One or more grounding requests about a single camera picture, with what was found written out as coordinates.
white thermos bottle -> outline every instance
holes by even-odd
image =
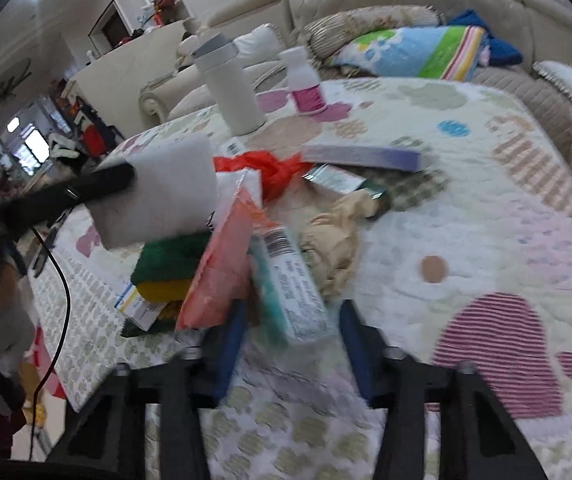
[[[211,38],[192,53],[234,136],[252,133],[266,122],[266,115],[259,109],[250,81],[237,59],[238,54],[237,46],[223,34]]]

black cable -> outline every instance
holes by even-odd
[[[48,379],[50,378],[54,370],[54,365],[56,364],[57,359],[59,359],[59,354],[61,354],[61,349],[64,346],[64,339],[66,338],[66,332],[68,331],[68,323],[70,321],[71,307],[70,307],[70,289],[68,288],[68,283],[66,282],[66,277],[64,276],[61,267],[59,267],[59,264],[56,262],[54,256],[50,252],[47,243],[45,243],[44,239],[39,235],[39,233],[37,233],[37,230],[34,227],[31,227],[30,230],[33,232],[35,237],[37,237],[37,240],[41,244],[43,250],[46,251],[46,254],[48,254],[48,258],[50,258],[50,260],[52,261],[54,268],[56,269],[56,272],[59,273],[59,277],[61,278],[61,281],[64,284],[64,290],[66,291],[66,319],[64,320],[64,327],[61,331],[61,338],[59,338],[59,345],[57,345],[56,351],[54,352],[54,356],[50,363],[50,367],[48,367],[48,371],[46,371],[46,374],[44,375],[43,379],[41,379],[40,383],[38,384],[37,389],[35,390],[35,395],[32,399],[32,427],[30,429],[30,455],[28,456],[28,461],[32,462],[32,451],[35,444],[35,424],[37,422],[37,396],[41,391],[41,389],[44,387],[44,384],[46,384],[46,381],[48,381]]]

plastic bag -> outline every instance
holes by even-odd
[[[279,160],[271,152],[245,152],[232,158],[216,156],[213,158],[215,171],[238,171],[252,168],[261,172],[261,191],[265,202],[280,197],[286,190],[292,177],[312,168],[309,162],[301,161],[301,154]]]
[[[215,212],[215,228],[183,301],[176,330],[221,325],[232,301],[248,297],[247,251],[253,219],[261,212],[244,185],[250,173],[237,181],[232,197],[223,197]]]

blue cloth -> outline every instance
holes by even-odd
[[[519,65],[524,61],[524,56],[519,50],[507,41],[498,40],[493,36],[486,22],[473,9],[465,10],[447,25],[474,25],[484,28],[489,39],[490,66]]]

crumpled beige glove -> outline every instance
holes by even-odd
[[[299,245],[315,284],[324,298],[339,292],[354,271],[359,247],[355,220],[377,212],[365,189],[354,191],[317,215],[299,235]]]

